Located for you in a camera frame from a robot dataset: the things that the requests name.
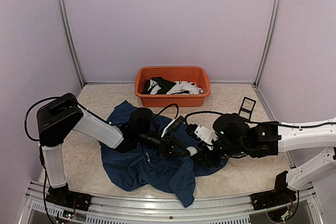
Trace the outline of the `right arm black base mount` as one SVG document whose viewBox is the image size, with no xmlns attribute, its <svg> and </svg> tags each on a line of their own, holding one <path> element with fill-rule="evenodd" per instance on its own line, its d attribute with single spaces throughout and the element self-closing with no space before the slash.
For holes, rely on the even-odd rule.
<svg viewBox="0 0 336 224">
<path fill-rule="evenodd" d="M 254 210 L 262 210 L 291 203 L 297 198 L 296 192 L 292 190 L 281 192 L 274 192 L 269 190 L 260 193 L 254 193 L 250 195 L 250 199 Z"/>
</svg>

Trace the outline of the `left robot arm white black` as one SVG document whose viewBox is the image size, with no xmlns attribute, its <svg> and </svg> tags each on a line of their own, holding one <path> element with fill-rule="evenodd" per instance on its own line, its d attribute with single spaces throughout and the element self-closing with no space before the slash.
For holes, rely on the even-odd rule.
<svg viewBox="0 0 336 224">
<path fill-rule="evenodd" d="M 133 109 L 125 122 L 109 122 L 78 102 L 72 93 L 45 98 L 37 109 L 41 164 L 53 197 L 66 206 L 73 201 L 68 190 L 62 146 L 71 132 L 79 132 L 101 145 L 103 168 L 113 184 L 124 191 L 151 185 L 178 195 L 193 187 L 193 162 L 174 134 L 161 128 L 147 108 Z"/>
</svg>

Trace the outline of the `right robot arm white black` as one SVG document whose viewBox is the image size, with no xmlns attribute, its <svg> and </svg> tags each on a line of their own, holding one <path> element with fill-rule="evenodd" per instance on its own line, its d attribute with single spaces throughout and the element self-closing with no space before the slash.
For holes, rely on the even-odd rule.
<svg viewBox="0 0 336 224">
<path fill-rule="evenodd" d="M 323 151 L 301 166 L 277 175 L 274 188 L 262 193 L 273 205 L 281 204 L 308 182 L 335 168 L 335 119 L 313 123 L 284 124 L 252 122 L 237 113 L 220 113 L 212 129 L 186 124 L 188 134 L 200 142 L 193 158 L 217 167 L 223 158 L 263 158 L 293 150 L 323 147 Z"/>
</svg>

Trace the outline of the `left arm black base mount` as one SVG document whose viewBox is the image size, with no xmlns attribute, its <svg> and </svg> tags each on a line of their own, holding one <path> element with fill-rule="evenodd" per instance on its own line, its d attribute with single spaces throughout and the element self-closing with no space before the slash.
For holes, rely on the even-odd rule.
<svg viewBox="0 0 336 224">
<path fill-rule="evenodd" d="M 92 196 L 90 194 L 75 191 L 50 192 L 46 197 L 47 202 L 81 211 L 88 211 L 91 199 Z"/>
</svg>

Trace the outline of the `dark blue t-shirt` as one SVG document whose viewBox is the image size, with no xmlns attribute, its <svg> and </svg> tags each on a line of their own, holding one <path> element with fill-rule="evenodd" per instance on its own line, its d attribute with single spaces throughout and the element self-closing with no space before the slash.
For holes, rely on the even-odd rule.
<svg viewBox="0 0 336 224">
<path fill-rule="evenodd" d="M 150 164 L 146 160 L 146 152 L 152 156 Z M 101 159 L 108 177 L 119 188 L 133 191 L 151 185 L 165 193 L 174 194 L 185 208 L 194 202 L 195 178 L 214 174 L 228 162 L 224 158 L 217 168 L 208 168 L 195 163 L 190 157 L 156 156 L 153 149 L 141 144 L 126 153 L 119 153 L 102 144 Z"/>
</svg>

